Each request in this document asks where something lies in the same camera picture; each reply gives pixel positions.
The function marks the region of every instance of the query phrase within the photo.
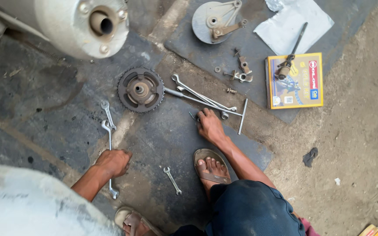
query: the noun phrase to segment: foot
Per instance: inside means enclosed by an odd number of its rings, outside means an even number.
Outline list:
[[[202,171],[205,173],[230,178],[230,174],[228,173],[226,166],[219,161],[216,161],[214,158],[207,157],[205,160],[198,160],[198,166],[202,166]],[[211,187],[219,183],[206,179],[201,179],[201,181],[204,184],[205,191],[207,192],[208,200],[210,200]]]

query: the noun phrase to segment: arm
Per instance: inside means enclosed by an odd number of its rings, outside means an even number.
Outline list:
[[[83,198],[93,201],[109,179],[122,176],[129,169],[132,152],[105,150],[96,163],[71,187]]]
[[[225,155],[239,179],[260,181],[276,189],[264,172],[231,141],[230,137],[226,136],[221,121],[213,110],[204,108],[204,110],[198,112],[198,116],[200,118],[199,134]]]

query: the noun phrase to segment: hand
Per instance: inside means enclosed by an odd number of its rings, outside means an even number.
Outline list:
[[[226,134],[223,125],[213,110],[204,108],[197,113],[200,123],[198,123],[199,134],[206,140],[217,146],[217,144],[225,139]]]
[[[105,150],[97,159],[94,166],[102,168],[112,178],[122,176],[129,169],[132,152],[122,150]]]

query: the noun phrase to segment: dirty floor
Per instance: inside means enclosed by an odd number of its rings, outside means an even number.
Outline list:
[[[369,223],[378,225],[378,3],[370,2],[353,3],[362,14],[361,7],[371,6],[365,21],[353,18],[345,28],[336,26],[343,33],[332,50],[336,55],[324,64],[324,107],[299,110],[284,122],[251,102],[240,137],[235,134],[238,117],[223,122],[226,133],[323,236],[355,236]],[[195,90],[241,107],[244,94],[225,93],[227,83],[164,46],[190,3],[129,0],[129,16],[136,19],[128,38],[132,44],[94,63],[69,57],[57,63],[17,41],[0,39],[0,164],[44,171],[72,185],[107,147],[100,100],[108,99],[118,126],[113,147],[130,148],[135,155],[129,173],[114,181],[119,200],[105,187],[95,205],[110,218],[117,207],[130,205],[168,233],[183,224],[203,227],[210,208],[190,155],[208,143],[197,136],[188,114],[201,107],[166,96],[155,112],[139,115],[126,110],[115,91],[121,73],[144,65],[155,68],[168,87],[173,86],[170,75],[178,73]],[[29,40],[62,56],[38,38]],[[153,132],[158,127],[166,128]],[[313,147],[319,156],[307,168],[302,156]],[[164,165],[176,171],[187,195],[173,193],[161,171]]]

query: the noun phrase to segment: screw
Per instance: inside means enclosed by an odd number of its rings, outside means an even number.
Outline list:
[[[233,90],[233,89],[231,89],[231,88],[228,88],[228,89],[227,89],[227,93],[236,94],[237,91],[236,91],[236,90]]]
[[[118,12],[118,16],[119,16],[120,19],[125,18],[125,11],[124,11],[124,10],[120,10],[120,11]]]
[[[89,6],[86,2],[82,2],[79,6],[79,9],[80,9],[80,12],[83,14],[87,14],[88,12],[90,12]]]
[[[103,54],[108,53],[109,52],[109,46],[103,44],[102,46],[100,46],[100,52],[103,53]]]

